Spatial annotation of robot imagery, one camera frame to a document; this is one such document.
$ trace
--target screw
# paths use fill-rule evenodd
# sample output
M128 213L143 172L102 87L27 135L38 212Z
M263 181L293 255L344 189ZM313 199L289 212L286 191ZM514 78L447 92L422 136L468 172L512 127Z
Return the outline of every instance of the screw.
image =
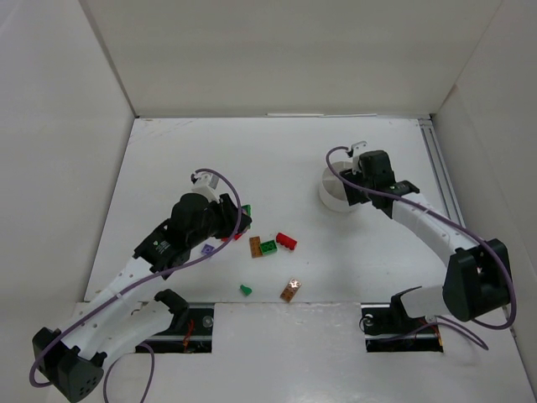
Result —
M370 313L366 314L363 317L363 324L364 326L371 327L373 325L373 315Z
M212 327L212 323L214 322L212 317L206 316L203 317L203 327Z

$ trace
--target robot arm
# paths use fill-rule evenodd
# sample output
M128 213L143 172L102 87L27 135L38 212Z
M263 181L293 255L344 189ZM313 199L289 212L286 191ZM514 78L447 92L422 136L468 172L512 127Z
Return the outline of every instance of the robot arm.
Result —
M77 402L89 395L105 371L123 354L134 351L143 340L169 327L180 327L185 321L189 305L172 290L165 290L168 275L156 276L140 286L135 283L152 273L184 264L190 259L192 248L210 237L228 238L238 214L241 214L239 232L252 222L228 194L216 195L215 176L201 173L192 180L192 192L180 198L170 218L134 250L125 268L87 308L75 312L57 330L43 327L34 336L32 342L37 357L80 318L117 296L117 301L66 335L40 363L39 371L68 401ZM133 288L120 294L129 286ZM140 301L149 303L138 310Z
M351 147L348 155L353 158L353 167L340 172L341 177L364 190L399 196L420 204L426 211L442 215L412 183L395 180L386 152L379 150L359 154L364 145L358 143ZM447 268L443 285L416 287L392 296L389 307L376 311L374 321L369 321L368 334L406 332L413 318L441 314L451 314L467 322L509 303L508 287L500 268L482 246L466 234L404 201L360 191L346 183L344 188L349 205L371 202L427 244ZM487 244L502 260L510 275L505 245L497 239Z

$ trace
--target white wall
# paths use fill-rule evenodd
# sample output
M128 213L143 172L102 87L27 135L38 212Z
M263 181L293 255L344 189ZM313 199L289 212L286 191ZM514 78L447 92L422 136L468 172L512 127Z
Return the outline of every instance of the white wall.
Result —
M537 390L537 3L504 0L434 123L467 225L508 245Z
M83 0L140 115L436 112L501 0Z
M73 0L0 3L0 390L82 298L133 114Z

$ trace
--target cable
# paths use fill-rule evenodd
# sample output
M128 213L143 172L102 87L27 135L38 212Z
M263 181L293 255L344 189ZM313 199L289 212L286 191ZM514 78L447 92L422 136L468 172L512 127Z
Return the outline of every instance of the cable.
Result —
M473 238L477 243L479 243L487 251L488 254L490 254L492 256L492 258L494 259L494 262L499 267L499 269L502 271L503 278L505 279L505 283L507 285L508 293L509 293L509 300L511 301L511 312L509 313L509 317L507 318L507 321L503 325L490 325L488 323L478 321L477 319L472 319L472 321L477 323L478 325L481 325L481 326L483 326L483 327L485 327L487 329L492 329L492 330L503 330L503 329L508 329L509 327L511 327L511 325L513 325L514 320L515 320L515 318L517 316L516 295L515 295L515 292L514 292L513 282L511 281L511 277L509 276L509 272L508 272L507 268L505 267L505 264L503 264L502 260L493 251L493 249L490 246L488 246L487 243L485 241L483 241L473 231L464 228L462 225L459 225L456 222L453 222L449 218L446 218L446 217L438 214L437 212L433 212L433 211L427 209L426 207L420 205L419 203L416 203L414 201L405 199L405 198L403 198L401 196L396 196L396 195L392 195L390 193L385 193L383 191L375 191L373 189L368 189L367 187L358 186L358 185L355 185L354 183L348 181L347 179L342 177L339 174L339 172L337 172L337 170L334 168L334 166L330 162L330 156L333 153L335 153L336 151L338 151L338 150L348 151L348 147L339 146L339 147L335 147L335 148L331 149L330 151L328 151L328 153L326 154L326 164L328 165L328 169L331 171L331 173L337 179L339 179L341 182L343 182L345 185L348 185L348 186L350 186L350 187L352 187L354 189L357 189L359 191L363 191L363 192L371 194L371 195L387 197L388 199L392 199L392 200L396 200L398 202L403 202L403 203L409 204L412 207L415 207L415 208L421 210L422 212L425 212L425 213L429 214L430 216L436 218L440 222L443 222L444 224L449 225L450 227L453 227L453 228L457 229L461 233L465 233L468 237Z
M192 336L192 332L194 332L194 319L190 319L190 323L188 324L188 332L183 338L183 347L185 348L184 353L186 353L186 349L188 348L188 344L190 342L190 336Z
M149 372L148 383L145 385L145 390L143 391L142 400L140 401L140 403L144 403L145 398L147 397L149 393L149 387L151 386L151 381L153 380L153 375L154 375L154 351L151 348L151 346L149 346L146 343L140 343L139 347L143 347L146 350L148 350L149 355L151 356L151 371ZM108 369L107 374L104 377L104 382L102 385L102 397L104 398L105 403L110 403L110 400L108 399L108 394L107 394L108 377L110 376L110 371L112 371L112 368L117 363L117 361L114 364L110 365L110 368Z
M222 179L226 183L226 185L229 187L229 189L232 191L233 195L235 196L235 201L237 203L237 208L240 208L241 199L240 199L240 197L239 197L239 195L237 193L237 190L235 189L235 187L233 187L232 183L230 181L228 181L227 178L224 175L221 175L218 172L216 172L215 170L210 170L208 168L202 168L202 169L199 169L199 170L195 171L196 174L199 173L199 172L209 172L210 174L216 175L220 179ZM237 234L237 231L238 231L238 228L239 228L240 225L241 225L241 214L237 214L237 222L235 223L235 227L233 228L232 234L227 239L227 241L224 242L222 245L220 245L218 248L212 250L209 254L206 254L205 256L202 256L201 258L192 260L191 262L185 263L185 264L183 264L181 266L172 267L171 269L166 269L164 271L160 271L158 273L148 275L147 277L143 277L142 279L133 282L131 285L129 285L129 286L125 287L124 289L122 289L121 291L119 291L119 295L124 296L130 290L138 287L139 285L145 283L146 281L150 281L150 280L155 279L155 278L160 277L160 276L171 275L172 273L174 273L177 270L186 269L187 267L191 267L194 264L198 264L198 263L202 262L203 260L209 259L211 256L217 254L222 249L224 249L233 240L233 237ZM67 329L65 329L60 335L58 335L54 340L52 340L52 342L50 342L50 344L48 344L43 349L43 351L41 351L41 353L38 354L38 356L35 358L34 363L32 364L32 367L30 368L30 373L29 373L29 381L30 381L30 384L34 388L45 388L47 386L52 385L51 382L41 383L41 382L38 382L38 381L35 380L35 371L37 370L37 368L39 367L39 363L41 361L43 361L43 359L47 355L47 353L49 353L49 351L56 344L58 344L65 336L67 336L68 334L73 332L75 329L77 329L82 323L87 322L89 319L94 317L97 313L99 313L100 311L102 311L106 307L110 306L116 300L117 300L117 296L113 296L108 301L102 303L102 305L98 306L93 311L89 312L87 315L82 317L80 320L76 321L74 324L72 324Z
M403 339L407 338L408 336L412 336L413 334L417 334L418 332L421 332L422 330L426 329L427 327L445 326L445 327L449 327L451 330L454 330L455 332L459 333L461 336L463 336L464 338L470 340L472 343L476 344L478 347L482 348L483 350L488 351L488 345L483 341L483 339L480 338L478 335L476 335L476 333L472 332L467 327L464 327L460 323L452 321L451 319L448 319L447 317L438 316L438 318L443 320L443 321L449 322L449 323L438 322L438 321L429 322L429 323L426 323L423 326L418 327L417 329L414 329L412 332L408 332L406 334L399 335L399 336L394 336L392 338L383 338L383 339L380 339L379 342L388 343L388 342L394 342L396 340L403 340Z

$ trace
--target copper lego brick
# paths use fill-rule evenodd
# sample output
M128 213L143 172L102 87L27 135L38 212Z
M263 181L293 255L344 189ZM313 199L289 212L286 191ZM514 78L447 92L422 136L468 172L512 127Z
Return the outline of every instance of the copper lego brick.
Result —
M282 291L281 296L279 296L282 300L291 302L293 297L296 294L296 291L299 290L301 286L301 283L296 279L289 280L289 283L287 283L287 286L285 286L284 290Z
M260 258L261 256L263 256L263 253L261 253L260 237L250 238L250 251L252 252L252 258Z

